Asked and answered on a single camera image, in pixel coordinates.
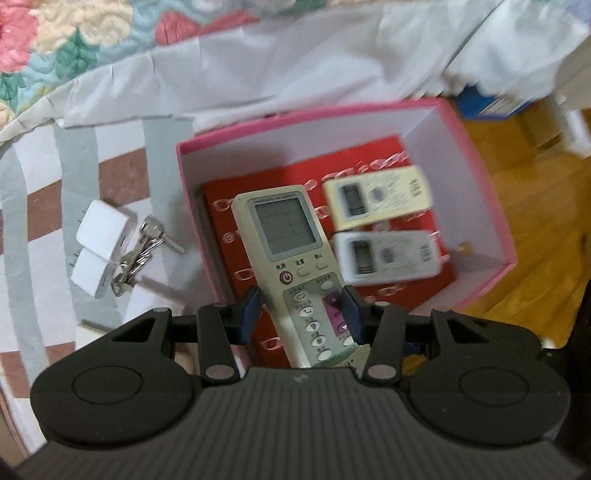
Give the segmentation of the silver key bunch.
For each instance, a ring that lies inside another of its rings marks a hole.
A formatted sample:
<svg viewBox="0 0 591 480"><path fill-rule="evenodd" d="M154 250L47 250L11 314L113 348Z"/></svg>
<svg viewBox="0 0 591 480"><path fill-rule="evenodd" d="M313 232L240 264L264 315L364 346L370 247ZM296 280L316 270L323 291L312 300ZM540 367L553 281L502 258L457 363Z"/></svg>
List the silver key bunch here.
<svg viewBox="0 0 591 480"><path fill-rule="evenodd" d="M162 245L179 255L186 252L165 232L160 220L154 216L146 216L139 227L135 246L121 257L113 271L110 285L116 297L121 297L133 288L138 273L150 262L153 252Z"/></svg>

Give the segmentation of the small white charger cube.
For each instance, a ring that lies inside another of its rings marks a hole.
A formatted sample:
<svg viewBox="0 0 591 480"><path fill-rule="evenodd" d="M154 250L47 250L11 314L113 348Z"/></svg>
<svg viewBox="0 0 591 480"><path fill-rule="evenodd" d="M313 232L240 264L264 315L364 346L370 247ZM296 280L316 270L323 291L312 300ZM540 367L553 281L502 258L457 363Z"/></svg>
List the small white charger cube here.
<svg viewBox="0 0 591 480"><path fill-rule="evenodd" d="M110 285L114 264L83 248L74 264L70 279L94 299L104 296Z"/></svg>

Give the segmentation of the pink storage box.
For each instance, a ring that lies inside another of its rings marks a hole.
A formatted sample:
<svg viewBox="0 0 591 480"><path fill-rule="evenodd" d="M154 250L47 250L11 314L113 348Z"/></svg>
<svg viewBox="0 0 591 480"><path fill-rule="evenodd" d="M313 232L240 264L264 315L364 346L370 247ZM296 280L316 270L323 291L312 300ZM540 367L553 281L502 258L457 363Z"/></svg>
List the pink storage box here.
<svg viewBox="0 0 591 480"><path fill-rule="evenodd" d="M468 242L472 254L453 253L453 283L415 308L461 310L491 291L518 263L504 210L478 151L450 104L441 99L370 103L293 111L225 126L180 143L176 155L195 241L214 299L232 293L214 251L213 234L197 199L201 185L294 164L384 137L399 135L427 176L446 247Z"/></svg>

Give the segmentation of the cream TCL remote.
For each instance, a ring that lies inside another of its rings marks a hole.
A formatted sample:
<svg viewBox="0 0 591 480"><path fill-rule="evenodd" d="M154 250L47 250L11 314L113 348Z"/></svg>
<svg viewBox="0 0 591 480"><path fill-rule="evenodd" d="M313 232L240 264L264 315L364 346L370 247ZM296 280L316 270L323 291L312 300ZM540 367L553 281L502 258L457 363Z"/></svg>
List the cream TCL remote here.
<svg viewBox="0 0 591 480"><path fill-rule="evenodd" d="M335 178L322 185L335 231L346 231L430 210L434 200L418 166Z"/></svg>

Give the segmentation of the blue box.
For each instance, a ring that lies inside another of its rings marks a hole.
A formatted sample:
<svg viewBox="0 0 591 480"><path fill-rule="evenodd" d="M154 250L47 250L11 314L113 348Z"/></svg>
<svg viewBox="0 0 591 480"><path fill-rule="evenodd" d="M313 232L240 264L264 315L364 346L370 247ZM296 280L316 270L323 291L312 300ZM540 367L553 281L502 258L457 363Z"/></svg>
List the blue box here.
<svg viewBox="0 0 591 480"><path fill-rule="evenodd" d="M465 87L455 102L465 120L506 120L530 105L507 95L484 96L475 86Z"/></svg>

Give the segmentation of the floral quilt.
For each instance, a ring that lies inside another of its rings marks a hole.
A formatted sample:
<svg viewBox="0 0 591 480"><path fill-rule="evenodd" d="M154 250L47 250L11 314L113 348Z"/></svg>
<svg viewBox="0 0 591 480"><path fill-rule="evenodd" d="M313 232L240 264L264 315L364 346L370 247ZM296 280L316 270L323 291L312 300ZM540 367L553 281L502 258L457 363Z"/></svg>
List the floral quilt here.
<svg viewBox="0 0 591 480"><path fill-rule="evenodd" d="M197 130L266 114L478 86L548 95L590 27L545 1L411 1L263 20L98 67L44 95L3 141L55 121L188 118Z"/></svg>

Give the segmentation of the checkered mat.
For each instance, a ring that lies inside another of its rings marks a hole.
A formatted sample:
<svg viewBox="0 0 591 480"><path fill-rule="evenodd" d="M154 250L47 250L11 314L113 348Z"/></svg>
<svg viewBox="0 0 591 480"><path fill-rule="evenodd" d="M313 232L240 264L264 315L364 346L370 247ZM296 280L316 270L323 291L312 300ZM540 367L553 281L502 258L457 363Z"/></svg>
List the checkered mat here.
<svg viewBox="0 0 591 480"><path fill-rule="evenodd" d="M96 199L152 215L183 248L157 249L144 272L195 311L211 297L190 227L176 159L190 122L135 120L65 129L48 123L1 149L1 422L21 455L43 445L29 391L41 371L74 350L88 319L109 327L128 297L93 299L71 282L75 235Z"/></svg>

